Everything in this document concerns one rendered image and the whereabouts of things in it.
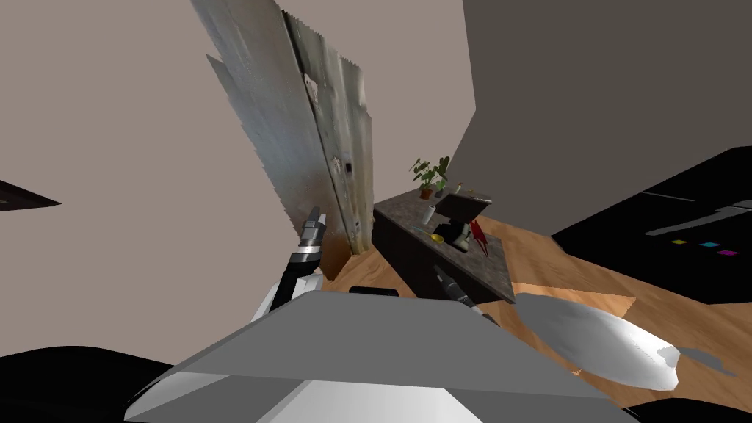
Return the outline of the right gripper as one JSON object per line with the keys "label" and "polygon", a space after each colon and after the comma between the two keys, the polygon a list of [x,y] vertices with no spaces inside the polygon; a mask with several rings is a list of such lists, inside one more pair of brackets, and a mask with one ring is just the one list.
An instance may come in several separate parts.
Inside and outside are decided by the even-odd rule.
{"label": "right gripper", "polygon": [[459,284],[453,278],[449,277],[440,267],[433,266],[441,288],[446,292],[450,300],[458,301],[464,305],[470,304],[468,295],[461,289]]}

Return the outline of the grey weathered metal door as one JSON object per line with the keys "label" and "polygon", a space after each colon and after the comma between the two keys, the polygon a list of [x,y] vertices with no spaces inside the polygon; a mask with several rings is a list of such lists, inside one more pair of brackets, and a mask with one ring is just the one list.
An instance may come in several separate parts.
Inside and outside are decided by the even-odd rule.
{"label": "grey weathered metal door", "polygon": [[326,215],[320,268],[334,280],[371,245],[372,119],[362,70],[275,0],[190,0],[209,63],[289,219]]}

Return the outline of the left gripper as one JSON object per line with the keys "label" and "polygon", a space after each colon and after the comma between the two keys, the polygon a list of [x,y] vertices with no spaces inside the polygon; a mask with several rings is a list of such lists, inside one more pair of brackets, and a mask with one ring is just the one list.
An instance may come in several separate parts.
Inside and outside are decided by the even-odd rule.
{"label": "left gripper", "polygon": [[326,232],[326,214],[322,214],[320,207],[315,206],[303,223],[300,236],[301,247],[321,247]]}

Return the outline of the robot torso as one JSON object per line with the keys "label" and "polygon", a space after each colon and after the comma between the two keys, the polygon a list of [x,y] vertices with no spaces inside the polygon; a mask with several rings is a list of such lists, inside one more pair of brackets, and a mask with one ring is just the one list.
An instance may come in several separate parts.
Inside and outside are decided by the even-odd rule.
{"label": "robot torso", "polygon": [[310,291],[159,376],[142,423],[637,423],[469,308]]}

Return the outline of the black refrigerator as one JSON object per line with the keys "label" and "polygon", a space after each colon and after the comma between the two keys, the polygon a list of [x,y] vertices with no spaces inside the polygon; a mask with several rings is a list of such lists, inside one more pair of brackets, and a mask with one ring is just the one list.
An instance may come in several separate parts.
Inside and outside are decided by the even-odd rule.
{"label": "black refrigerator", "polygon": [[553,238],[570,256],[700,303],[752,303],[752,146],[719,153]]}

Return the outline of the dark counter with stone top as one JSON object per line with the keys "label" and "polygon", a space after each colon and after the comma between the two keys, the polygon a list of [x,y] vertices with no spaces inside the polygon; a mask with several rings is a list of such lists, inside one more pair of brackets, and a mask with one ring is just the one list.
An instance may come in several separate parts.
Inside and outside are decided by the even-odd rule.
{"label": "dark counter with stone top", "polygon": [[515,294],[501,239],[484,232],[478,217],[492,200],[447,183],[449,157],[410,167],[418,188],[373,208],[372,244],[418,298],[448,299],[440,279],[450,277],[476,304]]}

